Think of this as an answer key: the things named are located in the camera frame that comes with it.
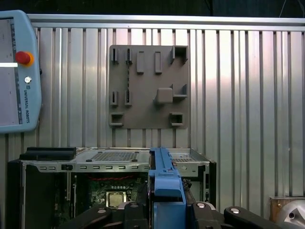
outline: red wire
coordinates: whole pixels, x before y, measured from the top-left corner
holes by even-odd
[[[124,179],[128,179],[128,178],[132,178],[133,176],[125,176],[125,177],[119,177],[119,178],[114,178],[114,177],[108,177],[108,178],[94,178],[91,176],[88,176],[88,178],[90,180],[95,180],[95,181],[105,181],[105,180],[124,180]]]

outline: square protrusion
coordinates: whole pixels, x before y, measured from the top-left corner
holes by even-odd
[[[172,112],[170,113],[171,126],[182,126],[183,125],[183,113]]]
[[[158,88],[155,97],[157,104],[172,104],[173,103],[173,89],[172,88]]]

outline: corrugated metal wall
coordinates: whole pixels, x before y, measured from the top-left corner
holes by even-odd
[[[276,30],[37,28],[40,124],[0,135],[2,208],[5,163],[28,146],[192,147],[217,161],[221,211],[268,217],[270,196],[302,196],[304,34]],[[189,129],[109,128],[112,44],[190,46]]]

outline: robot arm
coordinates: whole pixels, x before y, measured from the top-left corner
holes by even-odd
[[[120,204],[116,211],[95,206],[61,225],[60,229],[280,229],[244,208],[228,207],[221,214],[210,203],[196,202],[182,181],[169,151],[150,150],[148,185],[137,202]]]

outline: cable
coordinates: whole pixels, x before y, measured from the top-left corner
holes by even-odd
[[[305,7],[304,7],[304,5],[301,3],[300,0],[297,0],[297,1],[298,1],[299,5],[300,5],[300,8],[301,8],[302,12],[303,12],[303,18],[305,18]],[[285,5],[286,5],[286,2],[287,2],[287,0],[285,0],[284,3],[283,3],[282,10],[281,10],[281,13],[280,13],[279,18],[282,16],[284,7],[285,7]]]
[[[132,178],[133,176],[125,176],[125,177],[119,177],[119,178],[114,178],[114,177],[108,177],[108,178],[94,178],[91,176],[88,176],[90,180],[95,180],[95,181],[105,181],[105,180],[124,180],[128,178]]]
[[[210,4],[209,4],[208,0],[204,0],[204,2],[205,2],[205,4],[206,4],[206,6],[207,6],[209,12],[211,12],[211,7],[210,7]]]
[[[305,9],[304,9],[304,5],[301,3],[301,1],[300,0],[297,0],[298,2],[299,2],[299,4],[300,4],[300,8],[301,8],[301,10],[302,10],[302,12],[303,12],[303,18],[304,18],[304,16],[305,16]]]
[[[282,6],[282,10],[281,10],[280,16],[278,16],[279,18],[282,16],[282,13],[283,13],[283,10],[284,10],[286,2],[287,2],[287,0],[284,1],[284,4]]]

